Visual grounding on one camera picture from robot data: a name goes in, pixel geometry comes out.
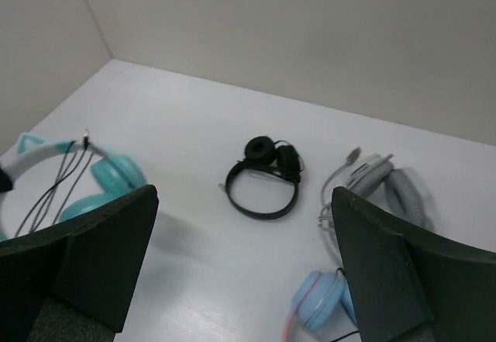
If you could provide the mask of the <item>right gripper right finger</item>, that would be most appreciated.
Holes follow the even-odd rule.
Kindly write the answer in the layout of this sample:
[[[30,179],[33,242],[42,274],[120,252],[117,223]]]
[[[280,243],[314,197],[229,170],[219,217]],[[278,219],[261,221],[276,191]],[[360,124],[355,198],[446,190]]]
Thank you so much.
[[[363,341],[493,341],[495,254],[398,218],[344,187],[332,218]]]

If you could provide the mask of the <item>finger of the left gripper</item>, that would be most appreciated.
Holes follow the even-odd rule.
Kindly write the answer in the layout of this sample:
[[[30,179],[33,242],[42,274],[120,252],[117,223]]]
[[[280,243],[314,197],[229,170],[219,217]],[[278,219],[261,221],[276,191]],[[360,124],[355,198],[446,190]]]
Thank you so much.
[[[3,168],[0,168],[0,193],[7,193],[14,188],[14,182]]]

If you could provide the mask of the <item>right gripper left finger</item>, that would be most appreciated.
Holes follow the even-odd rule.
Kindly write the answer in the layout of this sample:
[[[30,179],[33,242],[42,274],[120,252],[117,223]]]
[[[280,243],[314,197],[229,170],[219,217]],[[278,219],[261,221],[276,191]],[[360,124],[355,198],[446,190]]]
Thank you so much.
[[[1,243],[3,341],[112,341],[121,333],[158,210],[152,185]]]

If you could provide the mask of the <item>teal cat-ear headphones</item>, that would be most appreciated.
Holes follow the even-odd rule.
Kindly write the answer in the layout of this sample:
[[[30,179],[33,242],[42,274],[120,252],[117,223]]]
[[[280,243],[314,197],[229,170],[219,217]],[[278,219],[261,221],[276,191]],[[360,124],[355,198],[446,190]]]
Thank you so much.
[[[63,159],[54,182],[28,211],[13,237],[20,235],[30,218],[33,218],[33,221],[29,232],[33,233],[40,228],[50,210],[57,189],[78,169],[85,155],[89,156],[88,161],[66,194],[52,224],[62,223],[90,212],[147,184],[143,170],[131,157],[97,145],[91,141],[88,132],[81,140],[62,140],[52,143],[31,133],[22,133],[16,144],[15,159],[1,167],[13,180],[14,188],[15,182],[29,169],[52,157],[61,156]],[[102,193],[68,204],[67,200],[86,170],[91,171]],[[1,193],[1,201],[4,202],[12,191]]]

